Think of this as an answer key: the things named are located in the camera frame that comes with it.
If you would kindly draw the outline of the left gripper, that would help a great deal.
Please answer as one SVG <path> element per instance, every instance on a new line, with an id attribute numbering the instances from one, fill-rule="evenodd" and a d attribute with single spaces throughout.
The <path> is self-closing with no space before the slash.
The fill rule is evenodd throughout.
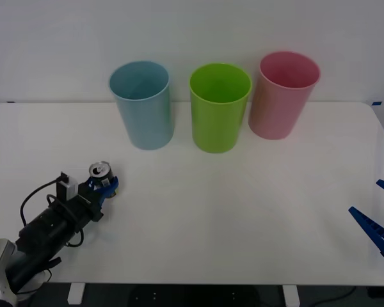
<path id="1" fill-rule="evenodd" d="M 117 176 L 96 180 L 95 183 L 93 178 L 89 177 L 85 183 L 74 184 L 67 207 L 76 215 L 79 224 L 98 222 L 103 217 L 101 204 L 116 195 L 118 186 Z"/>

